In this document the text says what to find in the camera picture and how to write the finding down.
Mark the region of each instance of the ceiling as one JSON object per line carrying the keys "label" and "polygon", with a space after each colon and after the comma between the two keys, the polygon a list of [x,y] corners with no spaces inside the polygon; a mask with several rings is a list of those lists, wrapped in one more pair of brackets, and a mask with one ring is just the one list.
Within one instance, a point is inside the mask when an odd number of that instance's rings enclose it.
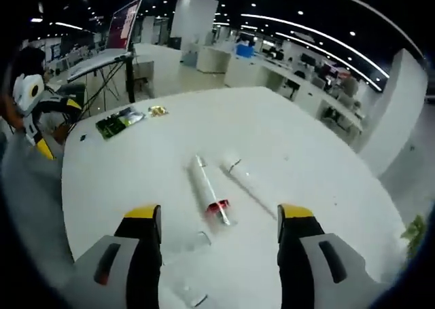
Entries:
{"label": "ceiling", "polygon": [[[29,39],[78,33],[75,29],[50,25],[65,22],[95,32],[109,25],[111,15],[130,0],[44,0],[43,22],[31,23]],[[342,59],[352,58],[351,64],[369,77],[379,77],[380,87],[385,85],[383,77],[372,65],[356,56],[343,46],[318,34],[307,32],[280,22],[258,18],[244,18],[241,14],[255,14],[295,22],[321,31],[363,53],[387,72],[394,54],[406,48],[423,66],[431,67],[435,57],[435,33],[425,23],[432,11],[430,0],[361,0],[396,23],[423,52],[425,58],[392,25],[374,12],[353,0],[219,0],[217,22],[227,22],[239,29],[245,22],[249,26],[264,29],[267,35],[276,32],[290,35],[290,31],[309,34],[315,44]],[[140,13],[143,16],[172,16],[177,0],[143,0]],[[35,4],[34,17],[41,16]],[[91,20],[102,16],[101,23]]]}

